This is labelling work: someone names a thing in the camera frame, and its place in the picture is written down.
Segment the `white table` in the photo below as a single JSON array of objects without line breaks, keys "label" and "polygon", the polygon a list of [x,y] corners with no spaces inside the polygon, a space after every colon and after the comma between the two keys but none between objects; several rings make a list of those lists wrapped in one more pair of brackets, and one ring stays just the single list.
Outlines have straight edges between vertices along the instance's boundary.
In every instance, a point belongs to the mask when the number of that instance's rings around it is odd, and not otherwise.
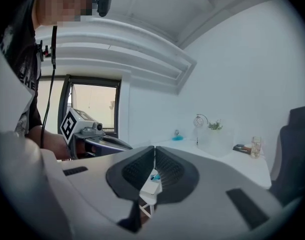
[{"label": "white table", "polygon": [[179,140],[179,141],[164,141],[153,144],[172,149],[177,149],[185,152],[195,154],[197,156],[214,159],[223,162],[230,167],[234,168],[251,181],[261,186],[264,189],[269,189],[272,186],[272,181],[269,169],[264,156],[259,158],[251,158],[248,154],[231,150],[231,153],[223,157],[215,157],[198,148],[197,142],[193,140]]}]

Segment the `person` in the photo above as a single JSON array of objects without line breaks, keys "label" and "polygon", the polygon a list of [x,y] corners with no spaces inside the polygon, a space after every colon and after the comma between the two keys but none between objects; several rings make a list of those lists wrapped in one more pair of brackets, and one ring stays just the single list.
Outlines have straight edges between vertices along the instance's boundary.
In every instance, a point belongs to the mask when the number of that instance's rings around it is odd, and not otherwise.
[{"label": "person", "polygon": [[[31,93],[15,128],[21,137],[41,144],[42,121],[37,108],[38,84],[41,77],[41,60],[35,40],[39,26],[57,25],[74,21],[92,9],[92,0],[25,0],[13,13],[13,17],[0,35],[0,48],[13,72]],[[44,148],[52,151],[58,160],[69,159],[64,137],[45,130]],[[85,153],[82,142],[77,144],[77,153]]]}]

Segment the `sleeve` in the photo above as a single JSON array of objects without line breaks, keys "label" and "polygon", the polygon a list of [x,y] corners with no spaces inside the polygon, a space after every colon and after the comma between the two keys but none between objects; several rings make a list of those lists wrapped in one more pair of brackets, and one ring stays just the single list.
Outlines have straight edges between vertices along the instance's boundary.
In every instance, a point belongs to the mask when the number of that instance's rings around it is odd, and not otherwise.
[{"label": "sleeve", "polygon": [[29,131],[36,127],[36,126],[42,126],[42,120],[41,116],[39,114],[38,108],[37,108],[37,97],[38,97],[38,85],[39,85],[39,79],[36,82],[36,91],[35,96],[32,100],[32,103],[29,108]]}]

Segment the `white planter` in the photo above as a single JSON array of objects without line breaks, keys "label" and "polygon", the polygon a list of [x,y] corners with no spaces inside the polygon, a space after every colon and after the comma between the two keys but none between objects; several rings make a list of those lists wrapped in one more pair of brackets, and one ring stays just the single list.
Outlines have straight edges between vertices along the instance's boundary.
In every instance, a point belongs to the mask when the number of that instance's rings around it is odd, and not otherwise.
[{"label": "white planter", "polygon": [[198,148],[209,155],[223,157],[230,154],[234,147],[234,131],[223,127],[221,130],[209,128],[198,132]]}]

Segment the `small white table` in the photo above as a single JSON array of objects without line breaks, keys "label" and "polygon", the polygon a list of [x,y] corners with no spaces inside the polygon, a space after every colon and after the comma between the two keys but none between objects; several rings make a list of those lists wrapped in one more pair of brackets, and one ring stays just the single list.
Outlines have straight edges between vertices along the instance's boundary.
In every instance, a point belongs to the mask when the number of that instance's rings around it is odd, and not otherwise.
[{"label": "small white table", "polygon": [[264,156],[259,158],[251,158],[248,154],[231,150],[231,153],[223,157],[215,157],[198,148],[197,142],[193,140],[179,140],[179,141],[164,141],[153,144],[156,146],[162,146],[181,150],[195,154],[197,156],[214,159],[223,162],[230,167],[234,168],[251,181],[261,186],[264,189],[269,189],[272,186],[272,181],[269,173],[269,169]]}]

